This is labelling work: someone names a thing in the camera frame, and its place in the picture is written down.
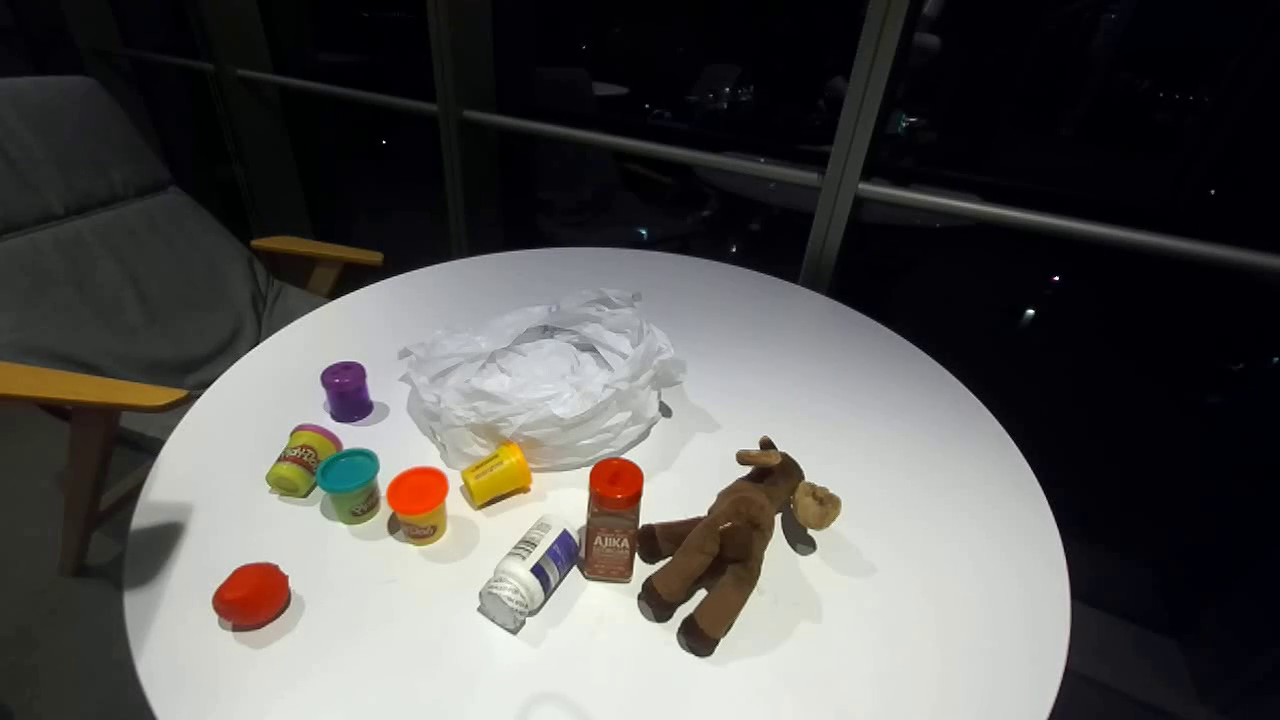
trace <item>orange container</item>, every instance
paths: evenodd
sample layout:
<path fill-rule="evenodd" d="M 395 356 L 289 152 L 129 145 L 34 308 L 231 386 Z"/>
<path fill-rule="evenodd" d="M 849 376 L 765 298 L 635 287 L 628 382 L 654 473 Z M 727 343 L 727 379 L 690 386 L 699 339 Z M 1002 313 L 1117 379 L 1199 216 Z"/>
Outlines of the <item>orange container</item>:
<path fill-rule="evenodd" d="M 395 537 L 409 544 L 430 544 L 447 532 L 447 477 L 439 468 L 401 473 L 387 505 L 395 510 Z"/>

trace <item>white plastic bag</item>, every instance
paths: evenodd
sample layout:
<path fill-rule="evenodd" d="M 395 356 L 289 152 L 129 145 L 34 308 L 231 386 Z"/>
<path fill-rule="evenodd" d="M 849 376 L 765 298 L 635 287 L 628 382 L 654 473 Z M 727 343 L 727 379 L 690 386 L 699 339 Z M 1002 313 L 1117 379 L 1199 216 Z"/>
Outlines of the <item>white plastic bag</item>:
<path fill-rule="evenodd" d="M 401 352 L 409 416 L 459 468 L 514 441 L 532 468 L 579 468 L 641 442 L 683 365 L 635 314 L 635 291 L 518 308 Z"/>

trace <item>glass wall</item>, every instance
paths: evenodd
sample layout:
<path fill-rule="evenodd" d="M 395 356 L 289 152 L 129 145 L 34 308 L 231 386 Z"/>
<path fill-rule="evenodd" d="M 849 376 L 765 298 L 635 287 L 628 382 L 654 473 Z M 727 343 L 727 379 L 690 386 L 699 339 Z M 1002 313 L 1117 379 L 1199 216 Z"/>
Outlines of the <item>glass wall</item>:
<path fill-rule="evenodd" d="M 1274 247 L 1274 22 L 1262 0 L 928 0 L 870 173 Z"/>
<path fill-rule="evenodd" d="M 45 0 L 0 0 L 0 74 L 78 70 L 64 15 Z"/>
<path fill-rule="evenodd" d="M 283 74 L 435 94 L 424 0 L 266 0 L 260 15 Z"/>
<path fill-rule="evenodd" d="M 794 277 L 813 188 L 491 131 L 495 183 L 475 245 L 614 245 Z"/>
<path fill-rule="evenodd" d="M 833 294 L 937 356 L 1015 436 L 1080 607 L 1179 646 L 1204 704 L 1266 696 L 1235 685 L 1256 662 L 1222 646 L 1266 626 L 1238 604 L 1274 568 L 1274 277 L 868 202 Z"/>
<path fill-rule="evenodd" d="M 151 112 L 156 152 L 173 178 L 219 216 L 236 235 L 253 235 L 241 194 L 241 167 L 225 140 L 211 78 L 176 69 L 133 69 L 144 107 Z"/>
<path fill-rule="evenodd" d="M 294 90 L 283 94 L 283 114 L 310 235 L 387 256 L 447 256 L 430 120 Z"/>
<path fill-rule="evenodd" d="M 120 38 L 144 50 L 207 56 L 186 0 L 108 0 Z"/>
<path fill-rule="evenodd" d="M 495 0 L 491 33 L 499 112 L 819 162 L 861 4 Z"/>

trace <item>brown teddy bear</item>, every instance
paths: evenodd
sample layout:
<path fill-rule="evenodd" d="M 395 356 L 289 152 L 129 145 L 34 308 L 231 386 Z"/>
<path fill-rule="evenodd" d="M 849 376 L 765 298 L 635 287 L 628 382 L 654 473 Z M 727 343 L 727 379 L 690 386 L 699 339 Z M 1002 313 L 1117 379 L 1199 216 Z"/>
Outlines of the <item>brown teddy bear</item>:
<path fill-rule="evenodd" d="M 803 468 L 774 453 L 768 436 L 755 453 L 736 453 L 736 458 L 752 473 L 731 481 L 707 517 L 641 529 L 641 558 L 667 558 L 641 582 L 641 612 L 649 619 L 670 619 L 696 586 L 707 586 L 676 631 L 690 657 L 710 657 L 742 612 L 772 539 L 772 517 L 781 517 L 801 557 L 817 551 L 808 532 L 839 517 L 839 497 L 808 483 Z"/>

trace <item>chair armrest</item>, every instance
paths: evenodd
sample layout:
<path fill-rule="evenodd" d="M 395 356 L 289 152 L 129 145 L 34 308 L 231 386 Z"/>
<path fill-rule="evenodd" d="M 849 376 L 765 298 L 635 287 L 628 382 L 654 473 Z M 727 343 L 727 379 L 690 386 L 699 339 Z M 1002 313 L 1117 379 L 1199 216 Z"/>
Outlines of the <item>chair armrest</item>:
<path fill-rule="evenodd" d="M 168 382 L 137 382 L 117 376 L 0 361 L 0 400 L 99 412 L 162 412 L 186 400 L 186 390 Z"/>
<path fill-rule="evenodd" d="M 350 245 L 322 245 L 309 235 L 256 235 L 253 250 L 266 258 L 294 258 L 309 262 L 305 277 L 294 277 L 309 291 L 330 294 L 343 267 L 379 272 L 384 250 L 350 247 Z"/>
<path fill-rule="evenodd" d="M 327 258 L 327 262 L 357 262 L 357 267 L 384 267 L 384 250 L 357 247 L 357 245 L 322 245 L 322 239 L 309 239 L 309 235 L 256 235 L 253 250 L 260 250 L 260 256 Z"/>

